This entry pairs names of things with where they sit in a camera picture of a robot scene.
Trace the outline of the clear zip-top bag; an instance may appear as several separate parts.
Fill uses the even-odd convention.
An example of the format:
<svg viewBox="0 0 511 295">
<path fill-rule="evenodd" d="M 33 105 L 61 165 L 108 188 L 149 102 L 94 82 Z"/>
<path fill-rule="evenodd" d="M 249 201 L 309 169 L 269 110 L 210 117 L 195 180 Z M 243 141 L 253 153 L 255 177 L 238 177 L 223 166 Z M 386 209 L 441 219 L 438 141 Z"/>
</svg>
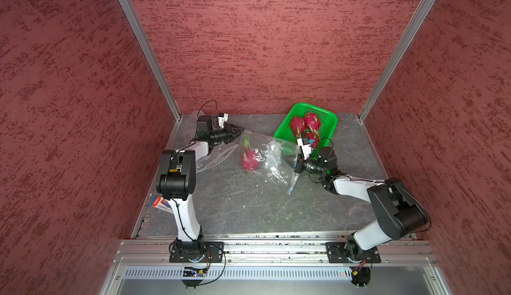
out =
<svg viewBox="0 0 511 295">
<path fill-rule="evenodd" d="M 245 136 L 254 139 L 255 142 L 261 146 L 263 151 L 264 165 L 261 169 L 254 172 L 246 172 L 242 169 L 242 140 Z M 250 131 L 244 131 L 239 137 L 235 161 L 237 162 L 239 171 L 246 175 L 257 176 L 265 181 L 265 183 L 275 185 L 288 195 L 291 195 L 299 177 L 299 175 L 294 172 L 298 153 L 299 147 L 294 143 Z"/>
<path fill-rule="evenodd" d="M 221 130 L 217 128 L 216 116 L 205 115 L 202 110 L 194 111 L 192 121 L 196 123 L 196 130 L 185 150 L 195 151 L 197 173 L 221 164 L 237 147 L 237 144 L 232 142 L 214 143 L 215 132 Z M 227 122 L 223 129 L 230 132 L 229 124 Z"/>
</svg>

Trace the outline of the bag dragon fruit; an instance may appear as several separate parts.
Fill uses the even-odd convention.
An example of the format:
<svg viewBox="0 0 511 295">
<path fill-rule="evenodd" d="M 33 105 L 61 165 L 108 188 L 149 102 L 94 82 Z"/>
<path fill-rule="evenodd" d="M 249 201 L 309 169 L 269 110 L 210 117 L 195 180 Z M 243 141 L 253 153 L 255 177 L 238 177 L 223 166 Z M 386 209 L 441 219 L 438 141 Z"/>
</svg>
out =
<svg viewBox="0 0 511 295">
<path fill-rule="evenodd" d="M 313 150 L 316 150 L 319 147 L 319 142 L 321 140 L 321 137 L 318 134 L 316 134 L 314 132 L 307 132 L 306 138 L 308 139 L 309 144 L 311 145 L 311 148 Z"/>
<path fill-rule="evenodd" d="M 261 146 L 248 136 L 245 136 L 242 140 L 241 165 L 242 169 L 246 172 L 257 171 L 264 165 Z"/>
</svg>

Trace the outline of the clear zip-top bag front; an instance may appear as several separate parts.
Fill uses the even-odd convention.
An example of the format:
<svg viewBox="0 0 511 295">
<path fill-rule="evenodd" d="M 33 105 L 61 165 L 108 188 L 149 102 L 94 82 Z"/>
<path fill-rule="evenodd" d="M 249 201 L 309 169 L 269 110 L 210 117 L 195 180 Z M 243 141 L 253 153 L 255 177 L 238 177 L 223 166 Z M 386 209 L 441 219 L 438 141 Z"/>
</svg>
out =
<svg viewBox="0 0 511 295">
<path fill-rule="evenodd" d="M 197 173 L 221 164 L 237 147 L 237 144 L 232 142 L 214 143 L 215 132 L 221 130 L 217 128 L 216 116 L 205 115 L 202 110 L 194 111 L 192 121 L 196 123 L 196 130 L 185 150 L 195 151 Z M 227 122 L 223 129 L 230 132 L 229 124 Z"/>
</svg>

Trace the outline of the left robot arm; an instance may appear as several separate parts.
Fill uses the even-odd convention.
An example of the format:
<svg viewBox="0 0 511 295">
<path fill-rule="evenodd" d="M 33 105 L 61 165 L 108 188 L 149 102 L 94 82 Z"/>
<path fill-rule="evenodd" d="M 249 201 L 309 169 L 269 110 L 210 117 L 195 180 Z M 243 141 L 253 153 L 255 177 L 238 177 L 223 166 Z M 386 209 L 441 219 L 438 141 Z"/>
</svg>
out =
<svg viewBox="0 0 511 295">
<path fill-rule="evenodd" d="M 202 228 L 196 219 L 193 192 L 196 188 L 196 162 L 209 155 L 220 144 L 234 142 L 243 132 L 228 122 L 227 113 L 197 117 L 195 137 L 177 150 L 166 150 L 160 157 L 156 174 L 158 197 L 153 207 L 171 208 L 178 230 L 170 247 L 171 262 L 200 263 L 211 260 Z"/>
</svg>

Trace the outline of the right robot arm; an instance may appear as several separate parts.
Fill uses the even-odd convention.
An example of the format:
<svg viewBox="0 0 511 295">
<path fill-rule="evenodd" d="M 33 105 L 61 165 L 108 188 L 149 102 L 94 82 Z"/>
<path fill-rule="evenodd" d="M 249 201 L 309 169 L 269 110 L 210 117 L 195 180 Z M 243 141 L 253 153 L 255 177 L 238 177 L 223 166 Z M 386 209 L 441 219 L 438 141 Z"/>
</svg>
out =
<svg viewBox="0 0 511 295">
<path fill-rule="evenodd" d="M 341 249 L 327 249 L 332 255 L 340 254 L 351 263 L 364 262 L 379 245 L 399 240 L 431 221 L 402 180 L 370 180 L 348 175 L 338 169 L 337 155 L 331 147 L 320 148 L 315 159 L 299 153 L 294 171 L 317 175 L 319 184 L 327 192 L 363 200 L 373 207 L 373 222 L 351 233 Z"/>
</svg>

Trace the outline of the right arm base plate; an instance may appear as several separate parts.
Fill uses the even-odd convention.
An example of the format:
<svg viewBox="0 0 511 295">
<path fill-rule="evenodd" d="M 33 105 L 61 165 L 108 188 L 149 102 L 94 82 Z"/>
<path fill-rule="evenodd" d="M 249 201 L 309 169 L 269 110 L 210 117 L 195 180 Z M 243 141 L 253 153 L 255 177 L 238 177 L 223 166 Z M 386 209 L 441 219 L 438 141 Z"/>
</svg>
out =
<svg viewBox="0 0 511 295">
<path fill-rule="evenodd" d="M 325 252 L 330 264 L 380 264 L 381 258 L 376 247 L 362 250 L 353 241 L 348 243 L 326 243 Z"/>
</svg>

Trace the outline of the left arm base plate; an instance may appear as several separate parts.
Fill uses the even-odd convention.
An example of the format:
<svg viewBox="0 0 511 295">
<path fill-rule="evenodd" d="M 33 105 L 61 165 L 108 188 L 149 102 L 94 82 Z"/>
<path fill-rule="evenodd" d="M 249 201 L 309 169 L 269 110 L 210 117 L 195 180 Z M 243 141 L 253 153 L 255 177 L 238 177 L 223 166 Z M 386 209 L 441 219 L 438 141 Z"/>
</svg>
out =
<svg viewBox="0 0 511 295">
<path fill-rule="evenodd" d="M 221 263 L 224 258 L 223 242 L 183 242 L 176 240 L 170 246 L 170 263 Z"/>
</svg>

